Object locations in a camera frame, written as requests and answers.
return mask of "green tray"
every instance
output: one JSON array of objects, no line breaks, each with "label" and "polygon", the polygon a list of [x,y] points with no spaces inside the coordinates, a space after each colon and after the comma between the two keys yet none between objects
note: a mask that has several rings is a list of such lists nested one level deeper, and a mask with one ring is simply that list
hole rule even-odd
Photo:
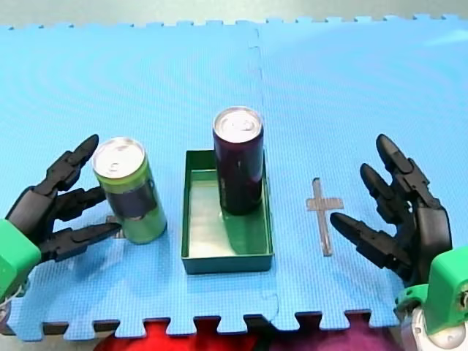
[{"label": "green tray", "polygon": [[188,274],[270,269],[273,245],[266,171],[262,192],[262,205],[254,212],[245,216],[224,212],[214,151],[187,151],[182,260]]}]

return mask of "tape cross marker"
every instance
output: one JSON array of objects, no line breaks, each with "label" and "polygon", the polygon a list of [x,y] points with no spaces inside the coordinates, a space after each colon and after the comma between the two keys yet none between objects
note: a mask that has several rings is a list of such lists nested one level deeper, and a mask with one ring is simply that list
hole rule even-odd
[{"label": "tape cross marker", "polygon": [[317,221],[319,222],[320,240],[322,241],[322,250],[324,256],[331,256],[331,242],[328,234],[327,219],[325,218],[325,211],[343,209],[343,200],[338,197],[323,197],[320,178],[315,178],[312,181],[312,189],[314,191],[314,198],[307,199],[307,210],[317,212]]}]

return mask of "robotic hand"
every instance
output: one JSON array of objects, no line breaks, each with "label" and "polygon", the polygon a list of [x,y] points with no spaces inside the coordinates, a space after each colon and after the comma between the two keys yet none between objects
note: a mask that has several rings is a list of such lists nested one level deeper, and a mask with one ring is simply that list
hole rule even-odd
[{"label": "robotic hand", "polygon": [[377,150],[392,176],[391,185],[367,164],[361,166],[361,178],[377,202],[377,212],[396,226],[395,236],[340,213],[331,214],[331,224],[376,266],[391,269],[410,285],[427,282],[432,260],[452,249],[447,211],[430,193],[429,180],[415,161],[392,140],[379,135]]},{"label": "robotic hand", "polygon": [[105,200],[100,187],[59,195],[75,185],[82,166],[91,158],[98,143],[98,136],[92,135],[73,152],[63,153],[47,169],[45,179],[25,189],[6,218],[0,219],[0,327],[9,316],[10,301],[25,293],[28,275],[35,265],[81,254],[88,245],[120,229],[119,224],[106,223],[53,232],[56,219],[77,218],[87,208]]},{"label": "robotic hand", "polygon": [[452,248],[447,211],[428,188],[429,180],[385,135],[377,150],[391,174],[386,184],[370,166],[361,178],[377,202],[377,212],[396,226],[390,236],[345,214],[331,214],[332,225],[357,251],[406,284],[396,299],[406,351],[468,350],[468,246]]}]

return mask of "green can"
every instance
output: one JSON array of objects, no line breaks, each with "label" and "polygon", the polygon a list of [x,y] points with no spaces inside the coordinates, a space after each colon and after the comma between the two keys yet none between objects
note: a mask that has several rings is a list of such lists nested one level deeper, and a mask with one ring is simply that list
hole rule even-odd
[{"label": "green can", "polygon": [[97,148],[92,165],[125,238],[146,244],[163,234],[166,216],[139,142],[114,137]]}]

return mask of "interlocking foam tile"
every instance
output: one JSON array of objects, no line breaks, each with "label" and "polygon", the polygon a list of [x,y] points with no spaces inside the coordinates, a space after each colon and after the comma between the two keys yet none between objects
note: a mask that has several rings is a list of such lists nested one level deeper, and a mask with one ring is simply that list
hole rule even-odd
[{"label": "interlocking foam tile", "polygon": [[390,180],[379,133],[415,158],[448,209],[455,245],[468,244],[468,23],[416,18],[269,21],[259,29],[278,328],[297,328],[294,313],[315,311],[321,328],[345,328],[343,312],[356,309],[372,312],[372,326],[397,323],[399,280],[331,225],[334,253],[324,258],[317,217],[305,211],[320,177],[324,196],[343,199],[343,212],[395,232],[359,175],[368,162]]},{"label": "interlocking foam tile", "polygon": [[[35,269],[10,319],[21,339],[41,339],[44,322],[69,323],[67,339],[90,339],[93,321],[119,320],[117,335],[128,337],[144,335],[150,318],[169,317],[168,331],[184,334],[195,332],[195,316],[220,316],[222,331],[245,331],[245,314],[274,317],[273,273],[187,276],[181,262],[186,150],[213,147],[213,117],[227,106],[261,110],[257,31],[220,24],[0,32],[0,212],[62,152],[96,132],[146,147],[169,221],[152,244],[108,239]],[[86,165],[77,186],[96,185]],[[103,203],[56,230],[108,214]]]},{"label": "interlocking foam tile", "polygon": [[[33,341],[42,338],[42,323],[68,323],[66,339],[90,339],[94,322],[118,320],[118,337],[138,337],[144,320],[170,318],[168,333],[187,334],[195,332],[194,317],[220,316],[218,331],[235,333],[246,330],[244,315],[293,330],[295,314],[322,312],[321,328],[329,329],[346,328],[344,312],[352,310],[371,311],[372,326],[396,324],[399,280],[330,225],[333,256],[323,257],[306,199],[320,177],[323,195],[342,198],[345,213],[392,233],[358,172],[368,162],[386,176],[375,149],[384,132],[432,181],[454,244],[468,244],[468,23],[416,18],[2,28],[0,210],[96,132],[143,143],[169,220],[152,244],[108,239],[38,266],[26,297],[14,301],[10,327]],[[185,150],[211,148],[212,119],[230,105],[264,115],[276,256],[269,272],[187,276],[180,258]],[[96,184],[88,165],[77,186]],[[103,203],[56,230],[108,214]]]}]

